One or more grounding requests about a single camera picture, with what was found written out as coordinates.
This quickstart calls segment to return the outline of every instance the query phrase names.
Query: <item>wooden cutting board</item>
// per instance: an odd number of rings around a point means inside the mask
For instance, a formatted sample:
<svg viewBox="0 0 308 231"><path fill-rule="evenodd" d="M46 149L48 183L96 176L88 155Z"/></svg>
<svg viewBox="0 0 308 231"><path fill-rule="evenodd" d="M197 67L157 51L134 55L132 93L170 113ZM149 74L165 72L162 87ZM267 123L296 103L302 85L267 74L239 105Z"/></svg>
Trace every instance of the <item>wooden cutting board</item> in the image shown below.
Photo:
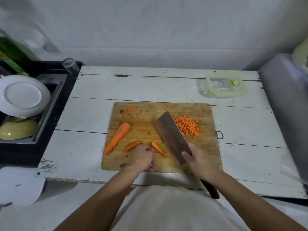
<svg viewBox="0 0 308 231"><path fill-rule="evenodd" d="M132 106L137 106L137 108L133 109L133 111L129 112L128 116L124 116L124 118L120 120L120 109L126 110L128 107ZM136 113L140 110L142 110L142 114L137 116ZM112 153L109 155L103 155L101 165L102 169L112 171L121 170L130 159L130 152L124 150L125 146L136 140L141 140L142 143L148 145L154 141L160 149L169 156L169 158L164 158L154 150L155 158L157 160L156 172L188 173L188 165L179 165L175 156L168 151L153 126L153 122L166 111L169 111L171 116L186 115L192 120L198 120L198 126L203 129L203 131L200 132L200 136L192 139L191 135L187 135L185 136L185 139L206 149L211 158L217 163L219 168L222 169L211 106L209 104L159 102L116 102L114 104L106 144L110 142L114 132L122 122L128 122L133 126L133 129L119 142Z"/></svg>

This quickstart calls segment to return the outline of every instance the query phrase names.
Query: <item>plate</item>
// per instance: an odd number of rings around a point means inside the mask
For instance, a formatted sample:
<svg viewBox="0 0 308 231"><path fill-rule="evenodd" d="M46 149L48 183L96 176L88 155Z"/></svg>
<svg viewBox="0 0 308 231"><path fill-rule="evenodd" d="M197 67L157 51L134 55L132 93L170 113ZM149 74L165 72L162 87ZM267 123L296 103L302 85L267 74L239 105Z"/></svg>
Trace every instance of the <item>plate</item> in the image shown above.
<svg viewBox="0 0 308 231"><path fill-rule="evenodd" d="M0 79L0 111L14 117L41 113L50 100L47 87L35 78L9 75Z"/></svg>

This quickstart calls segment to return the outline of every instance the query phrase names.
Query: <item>green bottle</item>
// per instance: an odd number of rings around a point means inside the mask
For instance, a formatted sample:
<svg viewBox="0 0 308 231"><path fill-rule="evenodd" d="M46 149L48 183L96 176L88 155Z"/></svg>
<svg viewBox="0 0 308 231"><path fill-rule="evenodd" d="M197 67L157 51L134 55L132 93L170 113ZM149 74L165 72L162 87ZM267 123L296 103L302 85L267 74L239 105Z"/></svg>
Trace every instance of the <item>green bottle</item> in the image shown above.
<svg viewBox="0 0 308 231"><path fill-rule="evenodd" d="M31 75L33 62L9 37L0 34L0 60L6 62L17 74Z"/></svg>

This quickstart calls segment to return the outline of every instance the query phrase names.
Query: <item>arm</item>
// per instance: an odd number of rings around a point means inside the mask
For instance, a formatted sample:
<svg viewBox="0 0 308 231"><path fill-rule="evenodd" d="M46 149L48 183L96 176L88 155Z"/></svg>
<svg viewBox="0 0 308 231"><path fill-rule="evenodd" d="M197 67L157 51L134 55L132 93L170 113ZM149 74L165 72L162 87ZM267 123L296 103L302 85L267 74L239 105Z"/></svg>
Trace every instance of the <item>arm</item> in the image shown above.
<svg viewBox="0 0 308 231"><path fill-rule="evenodd" d="M210 156L189 143L192 155L182 152L193 173L211 183L228 200L246 225L253 231L302 230L303 226L257 196L230 175L221 171Z"/></svg>
<svg viewBox="0 0 308 231"><path fill-rule="evenodd" d="M155 171L157 168L153 150L147 145L138 145L131 154L128 165L67 217L55 231L110 229L134 180L142 171Z"/></svg>

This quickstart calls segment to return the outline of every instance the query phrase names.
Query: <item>forearm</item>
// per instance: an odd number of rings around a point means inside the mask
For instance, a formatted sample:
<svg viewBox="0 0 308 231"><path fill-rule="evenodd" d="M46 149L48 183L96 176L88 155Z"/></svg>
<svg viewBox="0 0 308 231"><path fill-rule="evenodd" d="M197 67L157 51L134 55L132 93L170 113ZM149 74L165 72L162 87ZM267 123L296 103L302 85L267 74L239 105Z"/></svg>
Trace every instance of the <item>forearm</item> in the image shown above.
<svg viewBox="0 0 308 231"><path fill-rule="evenodd" d="M122 169L66 218L55 231L109 230L130 186L138 175L139 172L133 167Z"/></svg>
<svg viewBox="0 0 308 231"><path fill-rule="evenodd" d="M306 230L222 171L212 184L228 200L252 231Z"/></svg>

